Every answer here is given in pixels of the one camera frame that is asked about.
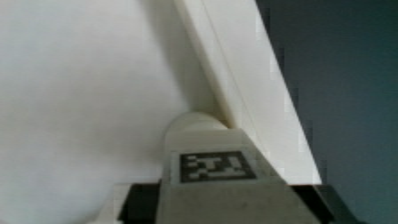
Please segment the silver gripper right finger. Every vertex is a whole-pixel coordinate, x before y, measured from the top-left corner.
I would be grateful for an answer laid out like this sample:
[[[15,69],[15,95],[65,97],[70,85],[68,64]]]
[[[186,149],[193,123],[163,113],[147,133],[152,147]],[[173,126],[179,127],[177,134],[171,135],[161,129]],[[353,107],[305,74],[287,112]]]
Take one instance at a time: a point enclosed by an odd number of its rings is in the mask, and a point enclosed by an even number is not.
[[[321,224],[367,224],[356,219],[330,185],[292,185],[291,188]]]

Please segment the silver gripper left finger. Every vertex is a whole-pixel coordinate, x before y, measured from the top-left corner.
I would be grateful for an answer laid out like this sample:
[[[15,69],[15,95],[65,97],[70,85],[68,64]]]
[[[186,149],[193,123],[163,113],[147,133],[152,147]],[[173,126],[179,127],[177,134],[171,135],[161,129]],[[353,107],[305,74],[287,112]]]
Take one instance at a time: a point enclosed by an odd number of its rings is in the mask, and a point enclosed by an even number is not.
[[[122,204],[116,221],[122,224],[154,224],[159,184],[132,184]]]

